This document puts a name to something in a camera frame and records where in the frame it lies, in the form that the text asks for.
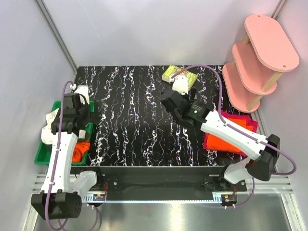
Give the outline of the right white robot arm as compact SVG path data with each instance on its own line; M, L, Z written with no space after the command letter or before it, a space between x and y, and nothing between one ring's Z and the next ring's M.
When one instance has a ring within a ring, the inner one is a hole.
M218 111L207 108L204 103L192 99L188 94L167 90L161 93L160 102L177 124L212 134L246 154L244 160L225 166L215 180L206 183L211 190L229 191L248 178L270 180L279 157L278 136L272 134L266 137L249 131L223 117Z

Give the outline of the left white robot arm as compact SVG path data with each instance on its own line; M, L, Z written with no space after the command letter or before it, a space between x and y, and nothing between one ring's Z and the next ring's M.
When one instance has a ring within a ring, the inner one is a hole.
M85 96L64 94L61 107L51 123L52 149L48 172L40 193L31 196L31 205L44 220L77 218L88 191L103 187L103 177L94 171L83 171L74 182L70 182L79 132L90 121L90 105Z

